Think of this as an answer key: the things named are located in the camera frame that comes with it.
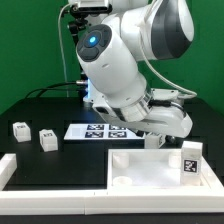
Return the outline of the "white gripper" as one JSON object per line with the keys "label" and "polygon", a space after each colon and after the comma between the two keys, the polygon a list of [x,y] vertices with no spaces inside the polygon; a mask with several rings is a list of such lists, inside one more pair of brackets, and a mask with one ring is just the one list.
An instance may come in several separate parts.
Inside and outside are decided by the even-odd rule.
{"label": "white gripper", "polygon": [[131,121],[118,109],[112,109],[103,95],[96,98],[93,109],[105,122],[127,128],[136,135],[140,132],[154,132],[180,138],[188,136],[193,122],[183,109],[183,94],[178,90],[167,89],[154,89],[152,93],[149,113],[139,121]]}

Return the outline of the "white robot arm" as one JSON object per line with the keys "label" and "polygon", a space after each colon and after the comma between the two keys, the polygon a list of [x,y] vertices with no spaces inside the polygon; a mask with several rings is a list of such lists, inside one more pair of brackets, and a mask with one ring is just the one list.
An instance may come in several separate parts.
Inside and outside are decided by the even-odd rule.
{"label": "white robot arm", "polygon": [[176,84],[150,88],[138,63],[181,57],[194,38],[186,0],[107,0],[111,9],[85,10],[94,24],[80,37],[76,55],[96,90],[92,108],[114,126],[135,133],[186,137],[192,120],[182,108],[196,94]]}

